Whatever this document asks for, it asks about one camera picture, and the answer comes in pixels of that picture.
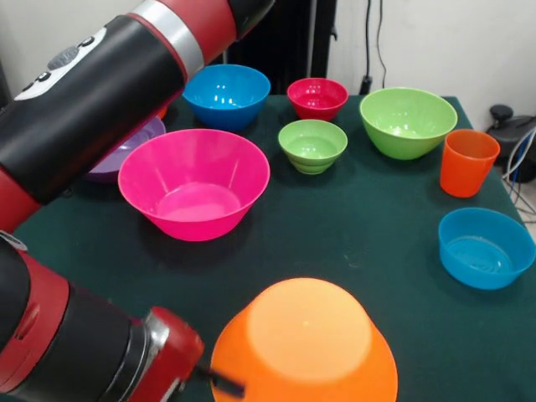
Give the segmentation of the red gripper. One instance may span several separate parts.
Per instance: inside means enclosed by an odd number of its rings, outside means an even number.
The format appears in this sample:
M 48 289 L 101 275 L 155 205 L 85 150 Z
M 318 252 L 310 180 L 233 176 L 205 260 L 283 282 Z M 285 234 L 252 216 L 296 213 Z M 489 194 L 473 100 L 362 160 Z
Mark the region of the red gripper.
M 180 393 L 200 360 L 204 343 L 179 316 L 163 307 L 153 307 L 147 324 L 156 354 L 146 371 L 145 401 L 169 401 Z M 229 396 L 244 396 L 245 386 L 203 365 L 195 374 Z

